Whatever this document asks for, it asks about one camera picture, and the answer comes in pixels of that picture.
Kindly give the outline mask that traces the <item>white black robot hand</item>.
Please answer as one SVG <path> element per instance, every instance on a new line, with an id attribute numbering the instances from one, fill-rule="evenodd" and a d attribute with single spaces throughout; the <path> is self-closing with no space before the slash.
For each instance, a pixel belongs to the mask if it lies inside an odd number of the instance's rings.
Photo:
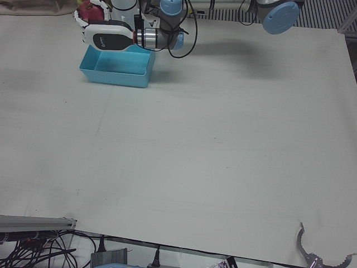
<path id="1" fill-rule="evenodd" d="M 115 19 L 117 10 L 112 1 L 77 1 L 74 18 L 83 42 L 99 51 L 124 51 L 134 45 L 135 30 Z"/>

